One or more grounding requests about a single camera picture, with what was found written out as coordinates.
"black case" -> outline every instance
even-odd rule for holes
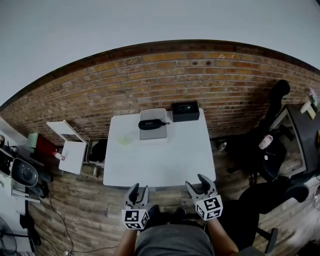
[[[200,112],[197,101],[172,103],[173,122],[199,120]]]

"wire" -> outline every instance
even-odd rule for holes
[[[57,249],[53,246],[53,244],[49,240],[45,239],[44,237],[42,237],[42,239],[46,240],[52,246],[52,248],[55,250],[56,256],[59,256],[59,253],[58,253]]]
[[[112,248],[117,248],[117,247],[118,247],[118,246],[105,247],[105,248],[96,249],[96,250],[89,250],[89,251],[77,251],[77,250],[74,250],[73,252],[74,252],[74,253],[83,253],[83,254],[87,254],[87,253],[93,253],[93,252],[100,251],[100,250],[104,250],[104,249],[112,249]]]
[[[61,216],[61,215],[53,208],[53,206],[52,206],[52,198],[53,198],[53,197],[54,197],[54,194],[52,194],[52,196],[51,196],[51,198],[50,198],[50,206],[51,206],[52,211],[54,211],[56,214],[58,214],[58,215],[60,216],[61,220],[63,221],[64,227],[65,227],[65,231],[66,231],[66,233],[68,234],[68,236],[69,236],[69,238],[70,238],[70,241],[71,241],[72,248],[71,248],[70,253],[72,254],[72,252],[73,252],[73,250],[74,250],[74,247],[75,247],[75,246],[74,246],[74,242],[72,241],[71,235],[69,234],[69,231],[68,231],[68,229],[67,229],[67,225],[66,225],[65,219],[62,218],[62,216]]]

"gray shirt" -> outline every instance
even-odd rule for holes
[[[135,256],[214,256],[207,234],[196,226],[161,225],[141,232],[135,247]],[[246,248],[239,256],[261,256],[253,247]]]

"fan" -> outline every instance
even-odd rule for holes
[[[0,217],[0,255],[13,255],[17,251],[15,237],[28,238],[28,235],[13,234],[7,223]]]

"office chair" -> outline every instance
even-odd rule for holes
[[[284,125],[281,125],[277,130],[269,130],[281,110],[282,98],[289,92],[288,82],[279,80],[269,92],[270,106],[259,125],[248,133],[238,135],[227,141],[226,150],[235,159],[236,163],[236,168],[228,169],[229,173],[239,169],[248,171],[254,176],[254,180],[250,182],[251,185],[257,183],[257,173],[260,173],[268,182],[277,178],[280,166],[287,154],[287,150],[279,141],[279,137],[285,135],[293,140],[294,136]],[[268,134],[273,136],[273,141],[267,148],[260,149],[261,140]]]
[[[253,245],[256,233],[268,240],[265,254],[276,245],[278,229],[270,233],[258,228],[260,214],[267,214],[290,198],[302,203],[309,195],[306,185],[293,185],[286,177],[273,182],[255,184],[245,190],[239,200],[223,202],[218,218],[239,251]]]

